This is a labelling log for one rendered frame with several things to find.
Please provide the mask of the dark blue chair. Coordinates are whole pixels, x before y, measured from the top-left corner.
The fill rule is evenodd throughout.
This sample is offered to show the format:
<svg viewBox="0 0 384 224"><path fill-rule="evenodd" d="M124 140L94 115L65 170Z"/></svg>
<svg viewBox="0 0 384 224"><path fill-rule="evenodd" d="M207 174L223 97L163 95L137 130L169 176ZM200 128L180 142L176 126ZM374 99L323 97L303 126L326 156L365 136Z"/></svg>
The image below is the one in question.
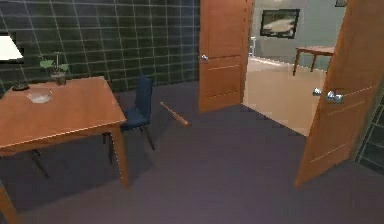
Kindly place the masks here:
<svg viewBox="0 0 384 224"><path fill-rule="evenodd" d="M153 81L143 74L138 76L134 106L124 110L127 121L120 126L122 132L139 129L145 134L152 149L155 149L148 126L151 123L151 101Z"/></svg>

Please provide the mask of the small brown wooden table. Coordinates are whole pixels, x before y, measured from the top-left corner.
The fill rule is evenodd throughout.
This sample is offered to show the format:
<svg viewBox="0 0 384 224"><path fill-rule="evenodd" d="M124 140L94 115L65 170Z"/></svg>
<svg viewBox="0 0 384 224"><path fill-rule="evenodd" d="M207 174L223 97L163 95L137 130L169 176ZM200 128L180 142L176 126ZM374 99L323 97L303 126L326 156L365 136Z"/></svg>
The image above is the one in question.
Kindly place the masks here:
<svg viewBox="0 0 384 224"><path fill-rule="evenodd" d="M312 64L310 71L314 70L316 60L318 56L329 56L332 57L334 54L334 47L327 47L327 46L301 46L296 48L296 56L295 56L295 62L293 66L293 72L292 75L296 74L300 55L302 53L309 53L313 55Z"/></svg>

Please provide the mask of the black framed wall picture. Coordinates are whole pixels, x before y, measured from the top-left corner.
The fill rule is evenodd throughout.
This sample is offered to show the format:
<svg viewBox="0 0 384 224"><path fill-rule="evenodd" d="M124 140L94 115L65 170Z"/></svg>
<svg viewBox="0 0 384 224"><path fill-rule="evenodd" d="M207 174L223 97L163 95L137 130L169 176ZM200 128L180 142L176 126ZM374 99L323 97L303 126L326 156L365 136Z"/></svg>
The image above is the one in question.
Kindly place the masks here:
<svg viewBox="0 0 384 224"><path fill-rule="evenodd" d="M294 39L299 20L299 9L268 9L262 12L260 35Z"/></svg>

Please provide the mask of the white lamp shade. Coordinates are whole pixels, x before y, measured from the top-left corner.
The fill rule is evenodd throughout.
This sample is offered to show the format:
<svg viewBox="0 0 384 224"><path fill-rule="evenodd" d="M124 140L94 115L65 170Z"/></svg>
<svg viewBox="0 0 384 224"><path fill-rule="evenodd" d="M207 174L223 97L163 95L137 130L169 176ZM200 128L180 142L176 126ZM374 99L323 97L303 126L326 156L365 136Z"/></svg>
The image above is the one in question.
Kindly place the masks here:
<svg viewBox="0 0 384 224"><path fill-rule="evenodd" d="M22 59L23 55L10 36L0 36L0 60Z"/></svg>

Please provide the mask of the wooden baseball bat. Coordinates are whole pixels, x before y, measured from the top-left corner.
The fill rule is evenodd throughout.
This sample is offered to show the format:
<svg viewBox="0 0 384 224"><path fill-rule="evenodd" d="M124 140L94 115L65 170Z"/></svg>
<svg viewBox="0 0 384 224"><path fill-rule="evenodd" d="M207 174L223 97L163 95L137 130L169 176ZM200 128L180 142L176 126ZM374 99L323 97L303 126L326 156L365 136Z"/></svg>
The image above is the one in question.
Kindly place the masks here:
<svg viewBox="0 0 384 224"><path fill-rule="evenodd" d="M173 111L172 109L170 109L166 104L164 104L162 101L160 102L160 105L162 107L164 107L177 121L179 121L182 125L184 126L189 126L190 123L185 120L182 116L180 116L179 114L177 114L175 111Z"/></svg>

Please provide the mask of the clear glass bowl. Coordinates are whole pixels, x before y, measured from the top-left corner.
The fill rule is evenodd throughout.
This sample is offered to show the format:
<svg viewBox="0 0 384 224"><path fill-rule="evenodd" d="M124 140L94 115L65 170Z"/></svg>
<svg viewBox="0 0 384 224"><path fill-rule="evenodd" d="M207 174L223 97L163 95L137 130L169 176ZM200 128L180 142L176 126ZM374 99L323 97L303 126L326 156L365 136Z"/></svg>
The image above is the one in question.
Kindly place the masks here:
<svg viewBox="0 0 384 224"><path fill-rule="evenodd" d="M27 95L27 98L36 104L47 103L51 100L50 92L31 92Z"/></svg>

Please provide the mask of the green potted house plant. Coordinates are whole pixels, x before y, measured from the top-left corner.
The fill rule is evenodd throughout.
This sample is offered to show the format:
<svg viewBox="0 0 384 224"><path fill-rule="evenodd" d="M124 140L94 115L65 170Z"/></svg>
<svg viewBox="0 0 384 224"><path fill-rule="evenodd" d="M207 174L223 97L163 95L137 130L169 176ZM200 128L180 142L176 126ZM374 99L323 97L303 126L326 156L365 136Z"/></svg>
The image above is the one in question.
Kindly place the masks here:
<svg viewBox="0 0 384 224"><path fill-rule="evenodd" d="M53 81L58 85L66 84L66 72L69 70L68 63L61 63L59 58L62 52L56 51L54 59L46 59L40 56L40 67L50 71L50 76Z"/></svg>

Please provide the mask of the brown wooden room door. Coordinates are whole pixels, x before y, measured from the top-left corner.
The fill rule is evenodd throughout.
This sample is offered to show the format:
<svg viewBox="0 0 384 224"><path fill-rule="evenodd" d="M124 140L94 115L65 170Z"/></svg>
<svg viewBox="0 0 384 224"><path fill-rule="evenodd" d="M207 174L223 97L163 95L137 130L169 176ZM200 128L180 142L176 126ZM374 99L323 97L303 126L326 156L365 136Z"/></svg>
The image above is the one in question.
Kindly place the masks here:
<svg viewBox="0 0 384 224"><path fill-rule="evenodd" d="M199 111L241 103L253 0L201 0ZM208 56L206 62L201 56Z"/></svg>
<svg viewBox="0 0 384 224"><path fill-rule="evenodd" d="M384 78L384 0L348 0L295 185L347 160ZM326 94L343 95L340 103Z"/></svg>

